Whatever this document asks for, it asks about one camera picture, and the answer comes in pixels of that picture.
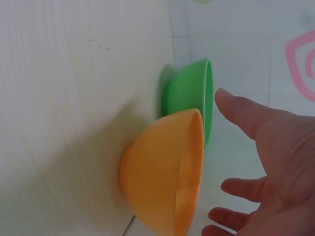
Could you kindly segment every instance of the fingernail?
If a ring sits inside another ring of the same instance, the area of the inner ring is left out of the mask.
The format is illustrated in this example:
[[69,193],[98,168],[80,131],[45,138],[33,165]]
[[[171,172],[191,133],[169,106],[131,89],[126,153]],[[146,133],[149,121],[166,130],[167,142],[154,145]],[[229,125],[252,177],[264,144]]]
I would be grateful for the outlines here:
[[216,93],[217,94],[224,94],[224,95],[232,95],[229,91],[227,91],[223,88],[218,89]]

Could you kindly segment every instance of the palm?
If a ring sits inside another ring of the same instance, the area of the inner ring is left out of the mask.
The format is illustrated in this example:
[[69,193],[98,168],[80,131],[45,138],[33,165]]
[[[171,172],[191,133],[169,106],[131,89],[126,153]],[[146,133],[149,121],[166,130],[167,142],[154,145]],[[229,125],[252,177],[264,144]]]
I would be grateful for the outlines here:
[[[209,218],[238,236],[315,235],[315,118],[274,110],[224,91],[216,94],[222,114],[256,141],[267,174],[228,179],[223,191],[260,203],[252,214],[215,208]],[[203,236],[231,236],[208,226]]]

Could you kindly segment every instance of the finger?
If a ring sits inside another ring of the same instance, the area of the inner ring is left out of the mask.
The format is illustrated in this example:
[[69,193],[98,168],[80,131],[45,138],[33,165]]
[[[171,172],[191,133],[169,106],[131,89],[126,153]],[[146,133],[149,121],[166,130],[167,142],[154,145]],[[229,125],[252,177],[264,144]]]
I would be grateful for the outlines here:
[[222,88],[216,92],[215,101],[225,118],[239,126],[254,140],[258,130],[265,122],[277,115],[292,114],[268,108],[244,97],[233,96]]
[[209,212],[209,218],[234,231],[240,231],[250,220],[251,215],[216,207]]
[[230,178],[222,183],[221,189],[231,195],[245,198],[254,203],[260,203],[266,179],[266,177],[259,179]]
[[205,228],[203,228],[201,235],[202,236],[233,236],[233,234],[215,225],[208,225]]

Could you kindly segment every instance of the green bowl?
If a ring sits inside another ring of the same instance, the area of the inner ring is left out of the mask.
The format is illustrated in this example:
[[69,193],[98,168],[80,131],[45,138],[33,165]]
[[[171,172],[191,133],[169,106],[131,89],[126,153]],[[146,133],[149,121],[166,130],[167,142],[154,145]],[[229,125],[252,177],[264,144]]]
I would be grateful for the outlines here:
[[202,114],[204,147],[209,143],[213,113],[213,80],[208,59],[197,61],[180,70],[165,86],[162,98],[164,115],[197,108]]

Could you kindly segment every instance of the orange bowl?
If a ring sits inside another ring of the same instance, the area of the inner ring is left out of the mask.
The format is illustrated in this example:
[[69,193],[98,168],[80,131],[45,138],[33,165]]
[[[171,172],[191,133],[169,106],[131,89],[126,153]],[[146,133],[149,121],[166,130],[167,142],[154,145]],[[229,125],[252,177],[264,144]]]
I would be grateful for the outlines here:
[[198,109],[165,116],[122,156],[119,183],[134,214],[162,236],[186,235],[197,204],[203,161]]

